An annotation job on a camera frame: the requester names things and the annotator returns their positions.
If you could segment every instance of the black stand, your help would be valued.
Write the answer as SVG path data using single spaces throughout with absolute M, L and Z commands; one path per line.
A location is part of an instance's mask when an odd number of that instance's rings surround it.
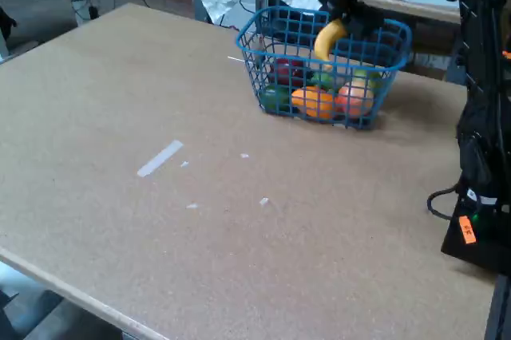
M 506 340 L 511 338 L 511 306 L 509 298 L 511 279 L 499 275 L 493 291 L 492 304 L 486 323 L 485 340 Z

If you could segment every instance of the green fruit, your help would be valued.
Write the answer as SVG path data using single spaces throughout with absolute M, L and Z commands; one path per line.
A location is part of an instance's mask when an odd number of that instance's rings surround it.
M 377 95 L 383 87 L 382 77 L 375 71 L 367 71 L 364 69 L 356 69 L 353 71 L 354 81 L 365 81 L 368 79 L 367 84 L 373 91 L 374 95 Z
M 269 113 L 289 112 L 289 87 L 268 85 L 258 93 L 260 104 Z
M 315 73 L 311 79 L 312 86 L 319 86 L 321 90 L 333 91 L 337 93 L 344 85 L 344 78 L 337 76 L 337 81 L 334 81 L 334 76 L 331 73 Z

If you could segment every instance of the orange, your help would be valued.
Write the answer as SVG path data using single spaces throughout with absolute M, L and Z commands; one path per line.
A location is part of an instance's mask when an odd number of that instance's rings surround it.
M 335 115 L 334 96 L 314 86 L 295 90 L 291 103 L 309 117 L 331 119 Z

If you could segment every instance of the tabletop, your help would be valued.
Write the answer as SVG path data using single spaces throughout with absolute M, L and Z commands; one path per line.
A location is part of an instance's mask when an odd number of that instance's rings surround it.
M 435 21 L 444 21 L 457 23 L 460 21 L 460 10 L 457 6 L 437 6 L 424 3 L 408 2 L 403 0 L 363 0 L 367 5 L 379 7 L 384 10 L 393 10 L 403 14 L 414 15 L 433 19 Z
M 234 37 L 130 5 L 0 66 L 0 260 L 139 338 L 481 339 L 493 276 L 426 211 L 464 89 L 400 73 L 371 132 L 273 117 Z

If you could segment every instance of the blue wire basket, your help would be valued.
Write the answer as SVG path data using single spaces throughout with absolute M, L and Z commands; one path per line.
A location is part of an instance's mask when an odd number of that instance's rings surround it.
M 386 19 L 363 41 L 339 39 L 326 62 L 314 59 L 313 50 L 329 21 L 328 12 L 286 6 L 255 13 L 236 39 L 254 94 L 267 113 L 371 128 L 408 61 L 411 30 Z

